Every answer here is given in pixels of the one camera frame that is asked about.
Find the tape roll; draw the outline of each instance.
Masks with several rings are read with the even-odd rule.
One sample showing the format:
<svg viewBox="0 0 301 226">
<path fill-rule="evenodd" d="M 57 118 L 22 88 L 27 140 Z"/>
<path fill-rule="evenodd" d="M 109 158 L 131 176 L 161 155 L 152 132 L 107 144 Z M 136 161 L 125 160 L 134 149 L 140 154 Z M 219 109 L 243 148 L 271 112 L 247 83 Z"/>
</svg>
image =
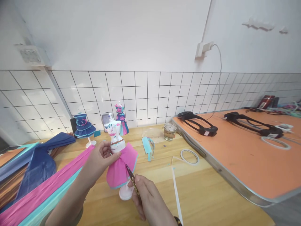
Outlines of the tape roll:
<svg viewBox="0 0 301 226">
<path fill-rule="evenodd" d="M 261 140 L 264 141 L 265 143 L 268 143 L 269 145 L 271 146 L 274 146 L 275 148 L 278 148 L 278 149 L 282 149 L 282 150 L 289 150 L 291 149 L 291 146 L 289 146 L 287 143 L 284 143 L 283 141 L 280 141 L 280 140 L 277 140 L 277 139 L 274 139 L 274 138 L 271 138 L 271 137 L 261 137 Z M 281 147 L 281 146 L 278 146 L 278 145 L 274 145 L 266 140 L 271 140 L 271 141 L 275 141 L 281 145 L 283 145 L 284 147 Z"/>
</svg>

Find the white mannequin stand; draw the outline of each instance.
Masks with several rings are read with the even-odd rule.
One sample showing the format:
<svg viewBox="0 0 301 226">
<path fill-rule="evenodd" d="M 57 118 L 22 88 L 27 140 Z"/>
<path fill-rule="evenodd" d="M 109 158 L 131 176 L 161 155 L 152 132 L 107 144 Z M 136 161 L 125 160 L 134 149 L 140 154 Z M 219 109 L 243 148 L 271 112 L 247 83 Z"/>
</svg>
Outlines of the white mannequin stand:
<svg viewBox="0 0 301 226">
<path fill-rule="evenodd" d="M 91 141 L 90 137 L 88 137 L 89 143 L 86 144 L 86 148 L 88 148 L 90 145 L 96 145 L 96 141 Z"/>
</svg>

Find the left hand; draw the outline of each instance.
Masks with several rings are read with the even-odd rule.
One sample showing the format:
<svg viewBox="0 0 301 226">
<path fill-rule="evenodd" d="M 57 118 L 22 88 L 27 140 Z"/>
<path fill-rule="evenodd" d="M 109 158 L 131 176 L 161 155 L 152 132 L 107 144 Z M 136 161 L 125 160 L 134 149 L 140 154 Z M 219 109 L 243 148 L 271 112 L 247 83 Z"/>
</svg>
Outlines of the left hand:
<svg viewBox="0 0 301 226">
<path fill-rule="evenodd" d="M 93 187 L 103 172 L 121 156 L 121 152 L 112 154 L 111 143 L 100 142 L 92 151 L 80 174 L 89 188 Z"/>
</svg>

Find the blue doll dress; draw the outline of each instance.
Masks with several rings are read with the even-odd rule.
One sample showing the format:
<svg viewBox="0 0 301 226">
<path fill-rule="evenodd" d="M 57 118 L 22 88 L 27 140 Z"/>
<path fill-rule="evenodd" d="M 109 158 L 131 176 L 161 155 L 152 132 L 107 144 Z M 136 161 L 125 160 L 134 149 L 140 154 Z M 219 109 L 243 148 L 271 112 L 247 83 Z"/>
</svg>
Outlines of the blue doll dress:
<svg viewBox="0 0 301 226">
<path fill-rule="evenodd" d="M 96 130 L 95 127 L 90 122 L 87 121 L 86 117 L 87 117 L 86 114 L 80 114 L 74 116 L 74 118 L 76 118 L 76 131 L 74 134 L 78 138 L 90 137 L 94 134 Z"/>
</svg>

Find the white wall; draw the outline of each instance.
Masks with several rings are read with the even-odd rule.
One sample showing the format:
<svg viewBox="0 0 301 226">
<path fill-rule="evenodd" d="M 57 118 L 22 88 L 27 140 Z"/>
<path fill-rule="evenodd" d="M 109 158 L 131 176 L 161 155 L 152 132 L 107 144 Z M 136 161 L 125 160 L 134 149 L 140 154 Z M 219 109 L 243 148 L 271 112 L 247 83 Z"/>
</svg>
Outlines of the white wall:
<svg viewBox="0 0 301 226">
<path fill-rule="evenodd" d="M 217 49 L 194 60 L 210 0 L 14 2 L 53 70 L 219 71 Z M 300 10 L 299 0 L 213 0 L 205 41 L 219 45 L 223 72 L 300 73 Z M 4 13 L 0 70 L 26 69 L 12 47 L 22 40 Z M 242 26 L 250 16 L 276 27 Z M 278 32 L 283 25 L 286 35 Z"/>
</svg>

